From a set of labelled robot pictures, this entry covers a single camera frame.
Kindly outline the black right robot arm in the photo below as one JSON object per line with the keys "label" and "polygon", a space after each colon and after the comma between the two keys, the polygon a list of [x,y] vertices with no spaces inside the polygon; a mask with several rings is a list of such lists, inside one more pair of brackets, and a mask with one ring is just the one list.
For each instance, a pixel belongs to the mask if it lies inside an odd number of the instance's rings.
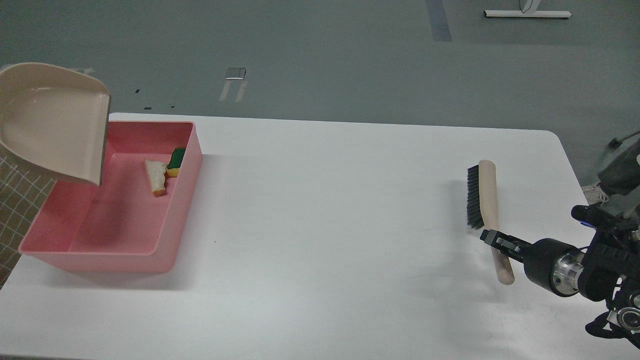
{"label": "black right robot arm", "polygon": [[526,278],[556,296],[580,294],[605,303],[606,311],[586,324],[598,338],[624,338],[639,346],[639,224],[596,205],[575,205],[571,216],[594,230],[582,248],[557,239],[528,243],[498,230],[480,239],[499,255],[520,262]]}

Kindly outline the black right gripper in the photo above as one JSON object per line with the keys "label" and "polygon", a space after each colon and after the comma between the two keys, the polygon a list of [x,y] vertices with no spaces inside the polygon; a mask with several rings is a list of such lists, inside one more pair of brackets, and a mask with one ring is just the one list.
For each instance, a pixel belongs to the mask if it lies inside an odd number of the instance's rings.
{"label": "black right gripper", "polygon": [[486,228],[479,238],[500,254],[524,264],[526,278],[542,289],[559,297],[578,294],[578,279],[583,272],[585,257],[581,249],[551,238],[532,244]]}

